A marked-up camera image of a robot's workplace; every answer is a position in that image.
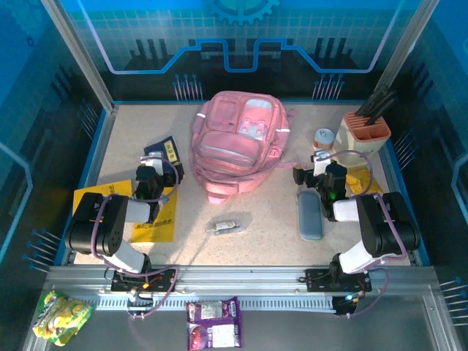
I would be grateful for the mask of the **navy book with yellow label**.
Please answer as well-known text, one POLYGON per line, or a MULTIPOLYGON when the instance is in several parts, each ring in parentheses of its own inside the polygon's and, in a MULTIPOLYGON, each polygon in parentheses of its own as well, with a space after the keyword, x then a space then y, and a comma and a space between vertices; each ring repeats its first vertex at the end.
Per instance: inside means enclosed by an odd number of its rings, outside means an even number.
POLYGON ((167 173, 167 163, 181 162, 176 143, 172 136, 166 137, 164 140, 159 141, 158 143, 146 146, 143 150, 143 156, 147 156, 152 153, 160 153, 163 156, 162 161, 164 173, 167 173))

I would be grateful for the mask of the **grey pencil case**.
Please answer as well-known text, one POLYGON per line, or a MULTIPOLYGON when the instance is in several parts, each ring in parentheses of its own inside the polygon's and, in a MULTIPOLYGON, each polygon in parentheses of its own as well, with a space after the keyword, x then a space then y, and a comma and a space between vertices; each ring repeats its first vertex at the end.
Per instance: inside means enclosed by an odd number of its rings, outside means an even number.
POLYGON ((316 192, 298 193, 298 232, 305 241, 318 241, 323 237, 320 197, 316 192))

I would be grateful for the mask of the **pink student backpack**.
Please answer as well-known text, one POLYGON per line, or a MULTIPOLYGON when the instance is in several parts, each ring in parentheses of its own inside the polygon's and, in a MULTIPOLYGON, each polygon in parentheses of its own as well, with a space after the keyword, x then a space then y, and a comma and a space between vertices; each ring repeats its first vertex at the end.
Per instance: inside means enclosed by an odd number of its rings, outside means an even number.
POLYGON ((221 91, 203 104, 192 126, 190 163, 209 203, 250 192, 283 166, 297 114, 271 95, 242 91, 221 91))

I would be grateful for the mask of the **clear plastic stationery bag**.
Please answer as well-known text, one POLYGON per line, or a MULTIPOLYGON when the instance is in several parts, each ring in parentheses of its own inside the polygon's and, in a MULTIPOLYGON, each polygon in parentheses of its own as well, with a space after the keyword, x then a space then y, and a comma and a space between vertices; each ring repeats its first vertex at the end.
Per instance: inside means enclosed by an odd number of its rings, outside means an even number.
POLYGON ((244 218, 213 219, 206 225, 205 232, 213 236, 242 233, 251 223, 252 218, 249 216, 244 218))

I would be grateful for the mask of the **purple snack bag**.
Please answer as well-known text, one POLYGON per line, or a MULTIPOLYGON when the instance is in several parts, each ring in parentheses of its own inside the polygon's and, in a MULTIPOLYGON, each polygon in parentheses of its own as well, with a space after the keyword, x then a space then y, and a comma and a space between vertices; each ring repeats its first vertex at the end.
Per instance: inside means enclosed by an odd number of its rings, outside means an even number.
POLYGON ((187 351, 242 348, 242 313, 237 297, 186 304, 187 351))

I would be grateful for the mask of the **green yellow snack bag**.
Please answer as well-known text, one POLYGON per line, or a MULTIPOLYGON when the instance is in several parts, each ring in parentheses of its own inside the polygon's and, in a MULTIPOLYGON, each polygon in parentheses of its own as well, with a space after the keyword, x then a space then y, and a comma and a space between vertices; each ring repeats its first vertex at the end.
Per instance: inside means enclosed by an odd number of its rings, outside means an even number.
POLYGON ((87 323, 95 305, 52 290, 39 299, 32 330, 36 337, 63 347, 87 323))

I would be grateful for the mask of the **yellow packet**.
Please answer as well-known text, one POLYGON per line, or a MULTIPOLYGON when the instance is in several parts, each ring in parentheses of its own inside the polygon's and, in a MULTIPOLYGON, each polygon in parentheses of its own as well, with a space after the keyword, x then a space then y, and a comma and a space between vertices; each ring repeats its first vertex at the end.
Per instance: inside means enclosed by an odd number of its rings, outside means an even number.
POLYGON ((346 182, 354 195, 383 194, 383 190, 367 167, 354 167, 347 171, 346 182))

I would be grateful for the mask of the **beige holder with orange top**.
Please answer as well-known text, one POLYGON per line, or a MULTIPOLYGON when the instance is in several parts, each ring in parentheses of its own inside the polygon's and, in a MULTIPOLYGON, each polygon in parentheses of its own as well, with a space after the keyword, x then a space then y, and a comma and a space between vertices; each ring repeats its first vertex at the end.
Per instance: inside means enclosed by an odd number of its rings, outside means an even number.
POLYGON ((366 125, 369 117, 346 113, 336 132, 332 151, 354 150, 365 154, 369 159, 374 156, 391 136, 391 130, 383 117, 373 124, 366 125))

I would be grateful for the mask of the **black controller board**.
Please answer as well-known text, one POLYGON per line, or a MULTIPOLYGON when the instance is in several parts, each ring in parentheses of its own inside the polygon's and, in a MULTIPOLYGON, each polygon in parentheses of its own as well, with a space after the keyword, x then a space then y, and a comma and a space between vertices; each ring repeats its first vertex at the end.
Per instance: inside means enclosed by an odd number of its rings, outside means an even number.
POLYGON ((336 312, 335 315, 338 317, 347 317, 348 315, 354 314, 360 299, 361 298, 356 295, 333 297, 332 304, 336 312))

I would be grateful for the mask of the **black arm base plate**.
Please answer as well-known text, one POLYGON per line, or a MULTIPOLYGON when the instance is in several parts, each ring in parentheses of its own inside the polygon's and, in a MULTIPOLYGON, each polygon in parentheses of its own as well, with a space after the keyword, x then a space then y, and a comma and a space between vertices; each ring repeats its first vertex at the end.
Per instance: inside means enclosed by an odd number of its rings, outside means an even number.
POLYGON ((169 289, 175 277, 175 270, 170 269, 162 273, 147 277, 128 276, 119 272, 113 274, 111 279, 112 292, 129 292, 131 289, 138 291, 165 293, 169 289))
POLYGON ((339 273, 332 277, 328 269, 305 270, 304 281, 310 293, 357 293, 361 290, 372 291, 370 277, 367 273, 339 273))

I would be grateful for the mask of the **aluminium mounting rail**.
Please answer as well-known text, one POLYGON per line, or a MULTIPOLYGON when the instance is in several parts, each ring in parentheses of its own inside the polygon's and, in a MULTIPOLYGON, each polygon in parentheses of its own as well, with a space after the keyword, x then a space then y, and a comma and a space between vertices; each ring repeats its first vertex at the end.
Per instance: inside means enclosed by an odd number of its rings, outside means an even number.
MULTIPOLYGON (((306 285, 298 279, 304 266, 184 266, 178 269, 175 295, 182 296, 302 296, 306 285)), ((44 290, 59 290, 71 296, 109 295, 113 272, 102 265, 52 267, 44 290)), ((430 295, 441 291, 432 267, 394 266, 369 273, 377 295, 387 283, 389 295, 430 295)))

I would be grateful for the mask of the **aluminium frame post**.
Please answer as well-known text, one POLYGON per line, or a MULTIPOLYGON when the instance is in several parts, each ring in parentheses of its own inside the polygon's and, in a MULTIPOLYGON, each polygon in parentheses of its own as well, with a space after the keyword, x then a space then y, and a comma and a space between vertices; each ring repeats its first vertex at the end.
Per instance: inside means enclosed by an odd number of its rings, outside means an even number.
POLYGON ((379 88, 381 85, 392 85, 408 56, 413 51, 439 1, 440 0, 420 0, 418 8, 402 34, 375 88, 379 88))
POLYGON ((70 53, 80 67, 90 87, 107 113, 113 113, 113 98, 105 85, 89 52, 76 32, 72 21, 59 0, 40 0, 67 45, 70 53))

